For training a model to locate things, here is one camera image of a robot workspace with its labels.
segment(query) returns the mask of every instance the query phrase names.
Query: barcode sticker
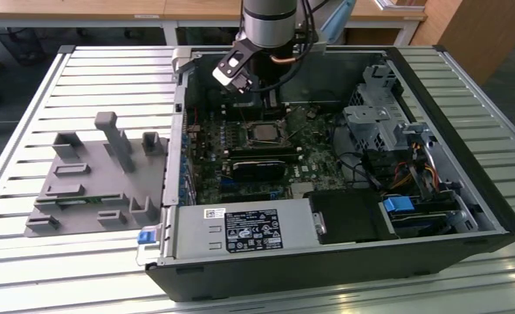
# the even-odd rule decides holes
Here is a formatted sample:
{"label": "barcode sticker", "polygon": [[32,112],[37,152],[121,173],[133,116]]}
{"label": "barcode sticker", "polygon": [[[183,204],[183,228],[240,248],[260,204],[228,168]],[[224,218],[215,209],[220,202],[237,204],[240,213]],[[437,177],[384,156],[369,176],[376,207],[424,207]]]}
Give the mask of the barcode sticker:
{"label": "barcode sticker", "polygon": [[272,237],[271,239],[265,239],[267,243],[279,243],[281,241],[280,237]]}
{"label": "barcode sticker", "polygon": [[224,218],[224,208],[207,208],[203,213],[204,213],[204,219],[211,219],[211,218]]}
{"label": "barcode sticker", "polygon": [[151,14],[136,14],[133,15],[133,18],[160,18],[159,15],[151,15]]}

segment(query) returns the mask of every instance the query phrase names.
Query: green circuit board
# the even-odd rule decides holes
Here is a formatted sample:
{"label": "green circuit board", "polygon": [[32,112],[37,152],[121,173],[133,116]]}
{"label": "green circuit board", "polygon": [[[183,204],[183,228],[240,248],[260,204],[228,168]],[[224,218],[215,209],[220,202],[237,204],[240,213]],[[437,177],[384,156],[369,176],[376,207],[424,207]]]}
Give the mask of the green circuit board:
{"label": "green circuit board", "polygon": [[311,114],[313,110],[309,105],[292,106],[285,117],[275,122],[284,128],[285,138],[281,143],[289,141],[293,147],[299,147],[300,158],[287,162],[283,178],[269,182],[235,183],[228,172],[232,160],[223,157],[227,147],[244,147],[247,126],[253,122],[208,119],[201,123],[200,131],[191,132],[197,204],[231,203],[237,199],[244,201],[292,199],[293,183],[311,183],[307,186],[312,186],[313,190],[335,190],[345,187],[327,136],[332,122],[328,116]]}

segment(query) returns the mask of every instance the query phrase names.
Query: motherboard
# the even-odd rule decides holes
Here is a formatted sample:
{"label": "motherboard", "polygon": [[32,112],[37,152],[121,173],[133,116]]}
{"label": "motherboard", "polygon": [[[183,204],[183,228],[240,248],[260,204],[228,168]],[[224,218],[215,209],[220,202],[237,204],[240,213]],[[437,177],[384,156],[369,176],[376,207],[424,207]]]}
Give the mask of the motherboard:
{"label": "motherboard", "polygon": [[188,128],[197,204],[303,198],[347,184],[329,141],[333,114],[287,105],[276,120],[233,107]]}

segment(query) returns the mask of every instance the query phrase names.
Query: white table leg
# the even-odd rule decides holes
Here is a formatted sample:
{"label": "white table leg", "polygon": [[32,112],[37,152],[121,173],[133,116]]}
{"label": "white table leg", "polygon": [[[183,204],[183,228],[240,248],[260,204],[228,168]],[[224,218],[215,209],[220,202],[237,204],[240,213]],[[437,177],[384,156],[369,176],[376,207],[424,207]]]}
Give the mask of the white table leg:
{"label": "white table leg", "polygon": [[407,46],[411,43],[412,36],[415,35],[419,21],[409,21],[400,29],[397,38],[395,39],[396,46]]}

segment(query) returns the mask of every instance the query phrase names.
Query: blue latch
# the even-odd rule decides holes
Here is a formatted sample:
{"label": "blue latch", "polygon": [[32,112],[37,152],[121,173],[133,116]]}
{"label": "blue latch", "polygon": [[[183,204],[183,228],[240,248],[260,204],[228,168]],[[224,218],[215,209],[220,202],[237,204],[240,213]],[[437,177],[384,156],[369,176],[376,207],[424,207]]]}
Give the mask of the blue latch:
{"label": "blue latch", "polygon": [[137,234],[137,244],[153,244],[156,243],[156,230],[141,230]]}
{"label": "blue latch", "polygon": [[415,206],[412,205],[411,198],[408,196],[395,196],[383,201],[385,211],[413,211]]}

